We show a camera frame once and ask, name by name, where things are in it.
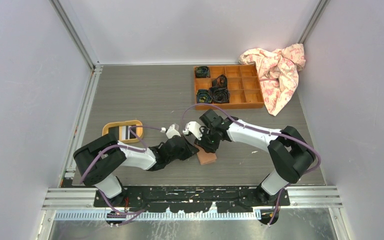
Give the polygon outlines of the silver striped credit card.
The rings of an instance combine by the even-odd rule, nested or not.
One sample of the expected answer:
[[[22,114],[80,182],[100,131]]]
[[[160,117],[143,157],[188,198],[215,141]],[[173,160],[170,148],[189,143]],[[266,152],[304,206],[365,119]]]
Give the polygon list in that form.
[[[123,125],[119,127],[119,140],[127,141],[127,140],[136,140],[136,128],[132,125]]]

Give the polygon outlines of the brown leather card holder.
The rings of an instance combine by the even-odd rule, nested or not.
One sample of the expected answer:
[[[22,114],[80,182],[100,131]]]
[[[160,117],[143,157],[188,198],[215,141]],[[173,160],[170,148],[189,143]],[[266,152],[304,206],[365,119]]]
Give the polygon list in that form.
[[[200,165],[207,165],[207,164],[212,164],[216,162],[217,156],[215,153],[205,152],[202,147],[196,144],[194,146],[198,149],[196,156],[198,158]]]

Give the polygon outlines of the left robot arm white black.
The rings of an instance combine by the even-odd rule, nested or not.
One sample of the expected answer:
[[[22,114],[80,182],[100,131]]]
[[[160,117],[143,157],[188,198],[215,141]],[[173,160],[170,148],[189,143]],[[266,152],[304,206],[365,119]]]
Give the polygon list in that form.
[[[198,152],[182,135],[156,146],[140,148],[127,145],[109,133],[77,149],[73,158],[81,174],[80,182],[96,187],[109,203],[118,207],[126,200],[121,181],[113,174],[119,166],[159,171],[175,160],[187,160]]]

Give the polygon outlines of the yellow oval card tray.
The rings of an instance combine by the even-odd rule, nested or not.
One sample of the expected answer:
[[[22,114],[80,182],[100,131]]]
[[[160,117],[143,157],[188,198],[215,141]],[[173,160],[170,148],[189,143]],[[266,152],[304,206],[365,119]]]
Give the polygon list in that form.
[[[109,122],[102,129],[102,136],[107,134],[114,135],[119,141],[125,144],[138,143],[140,140],[130,132],[130,129],[140,138],[143,137],[144,131],[142,128],[134,126],[142,126],[143,123],[139,120]]]

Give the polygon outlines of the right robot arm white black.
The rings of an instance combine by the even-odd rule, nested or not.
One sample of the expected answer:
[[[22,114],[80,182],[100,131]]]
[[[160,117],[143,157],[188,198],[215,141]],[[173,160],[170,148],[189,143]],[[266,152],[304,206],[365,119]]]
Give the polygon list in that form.
[[[257,186],[254,198],[263,205],[271,205],[280,190],[299,181],[316,159],[301,134],[292,126],[270,129],[249,124],[237,117],[222,118],[214,110],[207,110],[199,118],[203,126],[195,144],[207,153],[215,153],[221,141],[242,143],[267,152],[274,170]]]

